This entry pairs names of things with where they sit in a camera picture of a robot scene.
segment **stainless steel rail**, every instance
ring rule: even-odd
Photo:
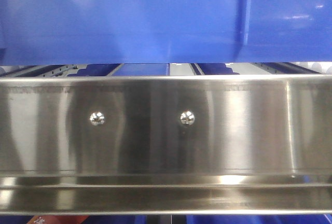
[[[332,76],[0,80],[0,213],[332,212]]]

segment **red object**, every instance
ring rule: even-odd
[[[27,224],[81,224],[88,217],[88,215],[37,215]]]

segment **blue storage bin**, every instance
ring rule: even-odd
[[[332,0],[0,0],[0,65],[332,59]]]
[[[204,215],[187,216],[187,224],[331,224],[331,215]]]

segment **screw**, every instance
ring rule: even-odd
[[[89,119],[93,125],[101,125],[105,123],[105,116],[100,111],[96,111],[91,114]]]
[[[195,115],[193,112],[187,110],[180,115],[180,121],[185,125],[192,125],[195,122]]]

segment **shelf lip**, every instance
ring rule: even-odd
[[[0,214],[326,214],[332,213],[331,192],[332,184],[317,187],[28,185],[0,187]],[[5,204],[4,196],[8,195],[11,197]]]
[[[331,103],[326,75],[0,80],[0,213],[328,213]]]

